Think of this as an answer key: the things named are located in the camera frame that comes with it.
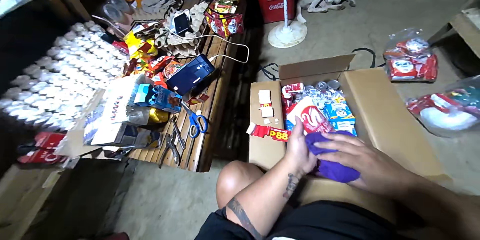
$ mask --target knee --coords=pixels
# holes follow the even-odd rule
[[[218,175],[218,180],[216,182],[217,191],[228,192],[236,190],[248,179],[251,166],[254,165],[239,160],[234,160],[225,165]]]
[[[228,163],[218,175],[216,182],[216,200],[219,208],[245,187],[262,177],[263,173],[255,165],[242,161]]]

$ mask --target purple cloth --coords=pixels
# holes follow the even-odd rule
[[[333,133],[353,136],[352,133],[346,131],[337,131]],[[323,137],[321,133],[308,133],[305,141],[307,142],[308,150],[315,155],[338,151],[333,149],[318,148],[314,145],[314,143],[317,142],[330,141],[330,139]],[[323,176],[342,183],[348,183],[360,177],[360,173],[357,170],[343,166],[338,162],[319,160],[318,163],[320,164],[317,169],[313,170],[314,174],[317,176]]]

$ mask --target forearm tattoo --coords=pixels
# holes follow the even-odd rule
[[[297,188],[299,180],[300,179],[298,179],[298,177],[294,176],[292,173],[288,174],[288,185],[286,186],[286,190],[283,193],[284,198],[286,198],[287,200],[290,198],[293,191]]]
[[[255,227],[252,225],[250,222],[247,213],[245,213],[245,210],[243,210],[243,207],[240,205],[240,203],[237,201],[237,198],[233,197],[230,202],[226,205],[228,208],[230,208],[233,213],[237,216],[238,220],[240,221],[241,225],[245,230],[249,231],[249,233],[256,239],[256,240],[261,240],[264,237],[255,229]]]

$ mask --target open cardboard box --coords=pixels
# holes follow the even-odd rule
[[[345,71],[357,57],[360,55],[350,54],[280,66],[280,81],[251,84],[250,121],[265,125],[258,109],[259,90],[271,91],[272,119],[279,119],[279,123],[269,125],[282,129],[281,87],[294,83],[314,85],[335,79],[340,82],[340,89],[356,118],[355,129],[360,139],[385,152],[408,170],[431,180],[448,179],[424,137],[423,127],[407,111],[385,71],[382,68]],[[268,136],[250,136],[249,162],[268,170],[283,157],[285,149],[284,142]],[[298,199],[301,204],[317,200],[348,202],[395,222],[391,201],[329,179],[308,177]]]

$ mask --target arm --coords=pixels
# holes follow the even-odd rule
[[[259,240],[267,236],[299,180],[316,165],[308,151],[303,124],[297,120],[285,156],[265,175],[237,193],[226,205],[226,216]]]
[[[330,142],[318,147],[338,152],[319,155],[320,160],[339,162],[360,172],[349,185],[397,200],[453,239],[480,239],[480,208],[460,195],[416,175],[385,153],[360,139],[324,134]]]

